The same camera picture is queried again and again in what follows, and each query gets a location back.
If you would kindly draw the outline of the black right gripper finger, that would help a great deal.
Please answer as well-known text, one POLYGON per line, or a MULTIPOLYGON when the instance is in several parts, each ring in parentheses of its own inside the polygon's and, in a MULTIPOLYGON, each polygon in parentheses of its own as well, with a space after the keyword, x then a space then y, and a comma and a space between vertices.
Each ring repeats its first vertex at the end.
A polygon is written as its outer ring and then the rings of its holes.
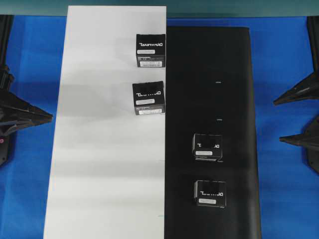
POLYGON ((306 128, 304 133, 290 136, 283 136, 279 141, 295 146, 302 146, 307 149, 319 150, 319 122, 314 121, 306 128))
POLYGON ((274 105, 319 99, 319 73, 313 72, 273 101, 274 105))

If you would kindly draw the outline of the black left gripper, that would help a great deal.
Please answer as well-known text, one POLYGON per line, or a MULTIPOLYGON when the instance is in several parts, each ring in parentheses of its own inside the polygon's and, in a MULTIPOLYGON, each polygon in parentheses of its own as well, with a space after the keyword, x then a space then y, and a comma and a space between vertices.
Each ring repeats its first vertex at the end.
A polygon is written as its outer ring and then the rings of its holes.
MULTIPOLYGON (((53 115, 48 112, 31 105, 30 103, 20 99, 12 92, 9 92, 10 86, 14 81, 14 76, 9 72, 7 65, 0 66, 0 88, 5 90, 0 92, 0 106, 13 110, 15 113, 24 113, 27 117, 35 117, 39 120, 51 122, 53 115)), ((31 127, 32 122, 27 121, 9 121, 0 123, 0 135, 8 136, 17 130, 31 127)))

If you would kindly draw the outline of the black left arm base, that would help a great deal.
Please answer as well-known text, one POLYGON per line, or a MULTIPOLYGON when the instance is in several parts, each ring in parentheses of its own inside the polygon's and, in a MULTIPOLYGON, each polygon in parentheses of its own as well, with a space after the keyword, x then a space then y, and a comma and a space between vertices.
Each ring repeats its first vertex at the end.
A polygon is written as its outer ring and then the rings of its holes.
POLYGON ((11 160, 14 150, 15 133, 0 137, 0 166, 4 166, 11 160))

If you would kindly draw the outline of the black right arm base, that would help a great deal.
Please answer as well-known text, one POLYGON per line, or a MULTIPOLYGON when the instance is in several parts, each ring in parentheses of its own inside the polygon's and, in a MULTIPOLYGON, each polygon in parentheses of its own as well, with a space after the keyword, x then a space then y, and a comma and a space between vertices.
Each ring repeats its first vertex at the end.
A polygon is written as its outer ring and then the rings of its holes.
POLYGON ((307 161, 309 167, 319 174, 319 151, 307 148, 307 161))

